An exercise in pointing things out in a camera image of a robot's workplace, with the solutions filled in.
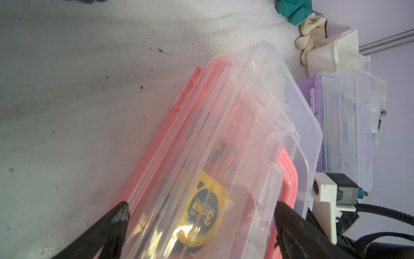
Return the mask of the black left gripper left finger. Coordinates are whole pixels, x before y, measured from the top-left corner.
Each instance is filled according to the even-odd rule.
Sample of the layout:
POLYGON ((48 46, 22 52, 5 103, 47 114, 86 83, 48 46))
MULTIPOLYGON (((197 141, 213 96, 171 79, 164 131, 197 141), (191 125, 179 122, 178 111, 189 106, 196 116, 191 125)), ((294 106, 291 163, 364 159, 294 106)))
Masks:
POLYGON ((118 203, 85 233, 54 256, 55 259, 121 258, 130 220, 129 205, 118 203))

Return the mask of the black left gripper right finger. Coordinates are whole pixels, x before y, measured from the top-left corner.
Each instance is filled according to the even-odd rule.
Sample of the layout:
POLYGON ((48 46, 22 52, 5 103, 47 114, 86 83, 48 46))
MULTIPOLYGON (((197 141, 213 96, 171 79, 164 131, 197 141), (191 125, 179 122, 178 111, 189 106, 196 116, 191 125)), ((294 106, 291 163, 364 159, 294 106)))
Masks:
POLYGON ((277 202, 274 219, 283 259, 352 258, 284 202, 277 202))

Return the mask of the pink toolbox with clear lid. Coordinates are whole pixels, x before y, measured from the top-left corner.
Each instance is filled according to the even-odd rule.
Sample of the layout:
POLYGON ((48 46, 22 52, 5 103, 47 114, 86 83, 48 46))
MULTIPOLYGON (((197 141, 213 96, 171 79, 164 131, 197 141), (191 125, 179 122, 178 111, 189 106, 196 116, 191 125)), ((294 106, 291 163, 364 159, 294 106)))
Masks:
POLYGON ((197 67, 117 202, 129 205, 123 259, 280 259, 274 210, 305 216, 322 142, 277 48, 258 42, 197 67), (229 192, 211 241, 191 253, 176 228, 202 171, 229 192))

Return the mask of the purple toolbox with clear lid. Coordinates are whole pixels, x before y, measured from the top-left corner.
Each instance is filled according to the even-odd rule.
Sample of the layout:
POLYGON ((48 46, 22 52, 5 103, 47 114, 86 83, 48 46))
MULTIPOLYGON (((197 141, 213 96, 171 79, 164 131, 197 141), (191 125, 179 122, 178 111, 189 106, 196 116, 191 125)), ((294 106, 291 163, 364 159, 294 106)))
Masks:
POLYGON ((317 172, 345 174, 370 192, 373 151, 387 114, 387 80, 364 70, 322 71, 298 87, 322 129, 317 172))

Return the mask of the white toolbox with clear lid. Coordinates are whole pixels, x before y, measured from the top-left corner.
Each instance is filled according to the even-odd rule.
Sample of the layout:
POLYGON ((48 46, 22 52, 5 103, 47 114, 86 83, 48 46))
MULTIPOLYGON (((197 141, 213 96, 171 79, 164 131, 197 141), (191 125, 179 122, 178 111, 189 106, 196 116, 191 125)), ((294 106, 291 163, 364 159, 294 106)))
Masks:
POLYGON ((321 47, 307 54, 306 61, 309 77, 314 77, 322 71, 371 71, 370 56, 361 55, 359 52, 359 36, 356 29, 324 39, 321 47))

